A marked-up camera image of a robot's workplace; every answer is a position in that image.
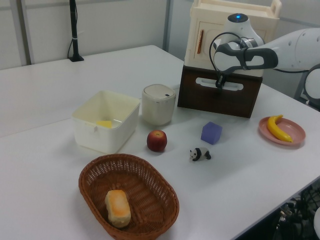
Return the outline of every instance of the brown wicker basket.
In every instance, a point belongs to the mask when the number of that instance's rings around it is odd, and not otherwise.
[[[147,161],[129,154],[100,156],[81,172],[79,188],[95,218],[116,240],[154,240],[179,214],[174,189]],[[105,197],[110,190],[126,193],[131,220],[117,229],[109,224]]]

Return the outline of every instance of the banana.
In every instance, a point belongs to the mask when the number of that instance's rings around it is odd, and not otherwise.
[[[281,119],[283,117],[283,115],[278,115],[278,116],[271,116],[268,119],[267,122],[267,128],[269,129],[269,131],[279,140],[281,141],[285,141],[285,142],[293,142],[291,136],[289,134],[287,134],[286,132],[284,132],[283,130],[281,130],[278,125],[276,124],[277,120]]]

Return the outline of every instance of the panda figurine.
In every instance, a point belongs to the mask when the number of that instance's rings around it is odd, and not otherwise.
[[[207,148],[205,147],[197,147],[195,148],[193,151],[190,150],[190,158],[189,160],[192,160],[192,161],[198,161],[199,159],[203,159],[203,158],[206,158],[206,159],[211,159],[211,155],[210,155],[210,152]]]

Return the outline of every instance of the blue cube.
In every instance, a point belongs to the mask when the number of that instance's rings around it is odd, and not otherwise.
[[[222,126],[210,121],[202,128],[201,140],[213,145],[219,141],[221,133]]]

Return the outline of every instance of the red apple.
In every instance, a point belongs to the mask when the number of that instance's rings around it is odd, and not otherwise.
[[[151,151],[162,152],[167,146],[167,135],[164,131],[153,130],[148,134],[146,145]]]

